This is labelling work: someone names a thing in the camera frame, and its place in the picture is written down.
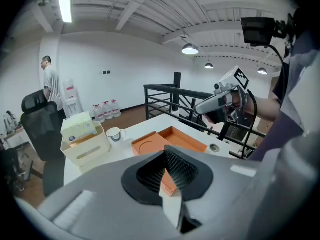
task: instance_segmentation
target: black metal railing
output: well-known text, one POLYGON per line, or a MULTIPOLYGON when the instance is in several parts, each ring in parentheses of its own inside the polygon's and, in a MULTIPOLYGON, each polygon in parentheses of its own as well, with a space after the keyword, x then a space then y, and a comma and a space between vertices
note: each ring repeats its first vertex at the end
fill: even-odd
MULTIPOLYGON (((166 114, 166 115, 169 115, 173 118, 178 119, 180 122, 185 123, 185 124, 195 128, 199 131, 206 131, 206 132, 208 132, 209 135, 214 134, 221 141, 223 141, 225 139, 227 141, 233 142, 233 143, 238 144, 243 147, 244 143, 242 141, 235 139, 233 137, 227 136, 227 132, 230 127, 242 129, 247 132, 250 130, 250 128, 247 126, 244 126, 244 125, 239 125, 237 123, 230 122, 230 121, 226 121, 224 123, 224 126, 223 126, 221 132, 217 132, 217 131, 213 130, 212 128, 208 128, 207 125, 202 120, 202 115, 197 114, 194 111, 194 107, 196 105, 196 99, 205 100, 205 99, 211 97, 212 94, 205 93, 205 92, 198 92, 198 91, 181 89, 180 88, 180 81, 181 81, 181 73, 175 72, 173 84, 147 84, 147 85, 144 85, 146 119, 149 120, 150 116, 154 118, 154 117, 159 116, 161 114, 166 114), (157 92, 161 92, 161 93, 149 95, 149 90, 157 91, 157 92), (170 97, 165 98, 165 99, 160 99, 160 98, 155 97, 155 96, 169 95, 169 94, 170 94, 170 97), (159 105, 156 105, 157 103, 163 103, 165 105, 159 106, 159 105), (186 113, 188 113, 188 116, 184 117, 181 115, 177 116, 175 114, 172 114, 172 111, 177 111, 179 108, 184 110, 186 113)), ((252 130, 251 134, 257 135, 262 138, 264 138, 266 136, 265 134, 258 132, 258 131, 255 131, 255 130, 252 130)), ((251 146, 248 144, 245 145, 245 147, 247 148, 249 154, 252 153, 251 151, 256 150, 256 148, 254 146, 251 146)), ((231 156, 238 158, 238 159, 242 159, 241 155, 236 154, 234 152, 230 151, 229 154, 231 156)))

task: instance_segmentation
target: ceiling light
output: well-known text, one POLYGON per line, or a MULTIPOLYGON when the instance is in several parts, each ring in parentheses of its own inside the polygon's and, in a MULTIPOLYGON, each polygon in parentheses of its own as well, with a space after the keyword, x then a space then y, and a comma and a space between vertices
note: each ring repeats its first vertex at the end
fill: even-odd
POLYGON ((197 49, 197 47, 192 44, 192 43, 187 43, 183 48, 182 48, 182 53, 183 54, 188 54, 188 55, 194 55, 194 54, 198 54, 199 51, 197 49))
POLYGON ((213 68, 214 68, 214 66, 213 66, 211 63, 205 64, 204 67, 205 67, 206 69, 213 69, 213 68))
POLYGON ((263 67, 258 69, 258 73, 262 75, 268 75, 268 72, 263 67))
POLYGON ((72 23, 71 0, 59 0, 63 22, 72 23))

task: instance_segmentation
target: chair headrest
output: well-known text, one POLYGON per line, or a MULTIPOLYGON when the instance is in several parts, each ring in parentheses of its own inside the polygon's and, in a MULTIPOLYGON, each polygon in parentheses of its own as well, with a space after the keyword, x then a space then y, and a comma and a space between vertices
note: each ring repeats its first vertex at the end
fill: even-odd
POLYGON ((47 106, 48 101, 43 90, 38 90, 22 100, 21 108, 23 113, 29 114, 47 106))

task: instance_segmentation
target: cup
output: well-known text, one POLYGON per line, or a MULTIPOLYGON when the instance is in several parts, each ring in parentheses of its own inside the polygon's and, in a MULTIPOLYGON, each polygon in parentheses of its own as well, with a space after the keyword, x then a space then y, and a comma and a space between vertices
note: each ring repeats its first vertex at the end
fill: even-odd
POLYGON ((123 140, 126 134, 126 130, 117 127, 111 128, 105 133, 111 143, 118 143, 119 141, 123 140))

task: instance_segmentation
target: orange box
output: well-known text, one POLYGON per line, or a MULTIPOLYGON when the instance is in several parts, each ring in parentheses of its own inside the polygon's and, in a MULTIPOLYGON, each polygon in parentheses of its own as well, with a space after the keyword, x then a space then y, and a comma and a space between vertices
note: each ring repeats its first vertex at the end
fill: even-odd
MULTIPOLYGON (((204 152, 208 147, 173 126, 159 133, 153 131, 131 143, 133 153, 136 156, 165 150, 165 145, 179 146, 196 152, 204 152)), ((162 178, 161 188, 170 197, 177 190, 177 186, 167 170, 162 178)))

